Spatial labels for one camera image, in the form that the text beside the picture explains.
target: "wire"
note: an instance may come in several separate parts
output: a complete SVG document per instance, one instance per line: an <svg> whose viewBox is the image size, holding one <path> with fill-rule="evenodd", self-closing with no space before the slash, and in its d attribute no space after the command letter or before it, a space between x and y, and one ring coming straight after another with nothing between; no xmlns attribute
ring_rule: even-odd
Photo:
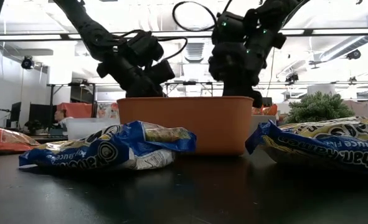
<svg viewBox="0 0 368 224"><path fill-rule="evenodd" d="M129 32L123 34L123 35L115 35L115 34L113 34L113 37L116 38L116 39L121 39L121 38L126 37L126 36L128 36L130 34L142 32L142 31L143 30L141 30L141 29L135 29L135 30L131 30L131 31L129 31Z"/></svg>
<svg viewBox="0 0 368 224"><path fill-rule="evenodd" d="M222 12L226 12L228 10L229 5L231 5L231 3L232 3L232 0L229 0L227 4L225 5L225 8Z"/></svg>
<svg viewBox="0 0 368 224"><path fill-rule="evenodd" d="M1 52L1 74L2 74L2 79L4 79L4 51L5 51L5 47L2 47L2 52Z"/></svg>
<svg viewBox="0 0 368 224"><path fill-rule="evenodd" d="M268 97L268 92L270 91L270 85L271 85L272 74L273 74L273 61L274 61L274 59L275 59L275 48L273 48L273 52L272 52L271 78L270 78L270 82L268 83L267 95L265 97Z"/></svg>
<svg viewBox="0 0 368 224"><path fill-rule="evenodd" d="M164 42L164 41L171 41L171 40L185 40L185 43L181 47L181 49L179 49L176 53L164 58L163 60L169 60L169 59L179 55L186 48L186 45L188 45L188 38L186 38L186 37L171 37L171 38L160 39L159 41Z"/></svg>
<svg viewBox="0 0 368 224"><path fill-rule="evenodd" d="M307 2L309 2L309 0L303 0L302 2L300 2L294 10L292 10L288 16L286 16L286 19L282 22L282 27L284 27L290 20L291 18L293 18L293 16L296 14L296 12L303 7Z"/></svg>
<svg viewBox="0 0 368 224"><path fill-rule="evenodd" d="M13 57L18 61L22 60L19 57L16 57L16 56L12 55L11 53L9 53L9 51L5 48L5 42L2 42L2 44L0 44L0 47L2 48L2 53L4 53L4 51L6 51L8 53L8 56ZM20 54L19 51L15 47L13 47L12 45L9 45L9 47L14 49L17 52L18 55Z"/></svg>
<svg viewBox="0 0 368 224"><path fill-rule="evenodd" d="M211 18L213 19L213 25L209 26L209 27L206 27L204 29L199 29L199 30L192 30L190 28L186 28L184 27L183 25L181 25L178 20L177 20L177 16L176 16L176 10L179 6L185 4L185 3L194 3L198 6L202 6L211 16ZM185 30L185 31L189 31L189 32L203 32L203 31L208 31L208 30L211 30L213 29L216 25L217 25L217 18L215 17L215 15L213 14L213 12L208 8L208 7L205 7L204 5L200 4L200 3L197 3L197 2L194 2L194 1L182 1L182 2L179 2L177 3L173 9L172 9L172 19L173 21L177 24L178 27L180 27L181 29Z"/></svg>
<svg viewBox="0 0 368 224"><path fill-rule="evenodd" d="M23 99L23 83L24 83L24 69L22 68L21 102Z"/></svg>
<svg viewBox="0 0 368 224"><path fill-rule="evenodd" d="M9 114L7 114L7 115L3 116L2 118L0 118L0 120L3 120L3 119L5 119L5 118L7 118L9 115L11 115L11 113L9 113Z"/></svg>
<svg viewBox="0 0 368 224"><path fill-rule="evenodd" d="M41 67L40 67L40 80L39 80L40 84L41 84L41 76L42 76L42 63L41 63Z"/></svg>

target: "blue snack bag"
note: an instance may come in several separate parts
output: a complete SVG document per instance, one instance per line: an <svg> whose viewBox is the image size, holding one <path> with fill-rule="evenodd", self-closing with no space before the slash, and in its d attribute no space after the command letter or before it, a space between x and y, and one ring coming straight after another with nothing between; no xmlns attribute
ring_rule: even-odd
<svg viewBox="0 0 368 224"><path fill-rule="evenodd" d="M73 169L155 169L174 161L174 152L194 152L196 136L184 128L134 121L84 139L40 145L19 156L19 166Z"/></svg>
<svg viewBox="0 0 368 224"><path fill-rule="evenodd" d="M272 122L258 125L247 139L278 163L368 172L368 118L351 117L315 123Z"/></svg>

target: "orange box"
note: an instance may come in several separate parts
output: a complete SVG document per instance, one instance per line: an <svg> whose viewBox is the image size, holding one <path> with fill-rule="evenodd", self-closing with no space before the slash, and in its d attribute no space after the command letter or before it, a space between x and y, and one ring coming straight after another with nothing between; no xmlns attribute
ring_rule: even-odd
<svg viewBox="0 0 368 224"><path fill-rule="evenodd" d="M117 103L121 124L144 121L192 131L196 154L238 156L245 151L252 122L249 97L124 98Z"/></svg>

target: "black cable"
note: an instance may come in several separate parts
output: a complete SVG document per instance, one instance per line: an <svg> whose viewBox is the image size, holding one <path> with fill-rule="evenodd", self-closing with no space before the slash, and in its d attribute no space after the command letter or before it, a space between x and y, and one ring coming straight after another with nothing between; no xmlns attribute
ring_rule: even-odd
<svg viewBox="0 0 368 224"><path fill-rule="evenodd" d="M188 38L186 38L186 37L170 37L170 38L165 38L165 39L159 39L159 42L171 41L171 40L185 40L185 43L181 47L181 49L179 49L176 53L164 58L163 60L169 60L170 58L173 58L173 57L179 55L185 49L186 45L188 45Z"/></svg>
<svg viewBox="0 0 368 224"><path fill-rule="evenodd" d="M226 12L228 10L229 5L231 4L232 0L229 0L227 4L224 7L224 10L222 12Z"/></svg>
<svg viewBox="0 0 368 224"><path fill-rule="evenodd" d="M116 39L121 39L121 38L123 38L123 37L126 37L126 36L128 36L128 35L130 35L130 34L133 34L133 33L138 33L138 32L142 32L143 30L141 30L141 29L135 29L135 30L131 30L131 31L129 31L129 32L127 32L127 33L125 33L125 34L123 34L123 35L116 35L116 34L113 34L113 37L114 38L116 38Z"/></svg>
<svg viewBox="0 0 368 224"><path fill-rule="evenodd" d="M268 97L268 92L270 91L270 85L271 85L271 81L272 81L272 74L273 74L273 62L275 60L275 48L273 48L273 52L272 52L272 64L271 64L271 77L270 77L270 82L268 83L268 88L267 88L267 95L266 97Z"/></svg>
<svg viewBox="0 0 368 224"><path fill-rule="evenodd" d="M309 0L303 0L302 2L300 2L294 10L292 10L288 16L286 17L286 19L283 21L282 23L282 27L284 27L290 20L291 18L296 14L296 12L301 8L303 7L307 2L309 2Z"/></svg>
<svg viewBox="0 0 368 224"><path fill-rule="evenodd" d="M177 17L176 17L176 10L179 6L185 4L185 3L194 3L198 6L202 6L209 14L210 16L213 18L213 25L211 25L210 27L206 27L204 29L199 29L199 30L191 30L190 28L186 28L184 27L183 25L181 25L178 20L177 20ZM182 1L182 2L179 2L177 3L173 9L172 9L172 19L173 21L177 24L177 26L179 26L181 29L185 30L185 31L189 31L189 32L203 32L203 31L208 31L208 30L211 30L215 27L215 25L217 24L217 18L215 17L215 15L213 14L213 12L208 8L208 7L205 7L204 5L200 4L200 3L197 3L197 2L194 2L194 1Z"/></svg>

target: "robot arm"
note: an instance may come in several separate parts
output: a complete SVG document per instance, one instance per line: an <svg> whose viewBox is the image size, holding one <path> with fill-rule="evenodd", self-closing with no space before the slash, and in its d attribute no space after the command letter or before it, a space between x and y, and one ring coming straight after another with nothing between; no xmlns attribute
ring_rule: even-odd
<svg viewBox="0 0 368 224"><path fill-rule="evenodd" d="M249 96L254 107L262 106L262 96L252 86L258 85L258 74L267 67L272 47L280 49L286 41L279 30L308 1L266 0L245 17L227 11L217 15L209 72L224 82L224 96Z"/></svg>
<svg viewBox="0 0 368 224"><path fill-rule="evenodd" d="M160 84L175 75L167 60L152 66L154 60L163 56L164 50L151 32L133 30L123 36L113 35L88 16L84 1L54 2L76 28L90 55L101 62L97 68L101 78L110 74L126 91L127 97L164 95ZM137 35L126 39L131 33Z"/></svg>

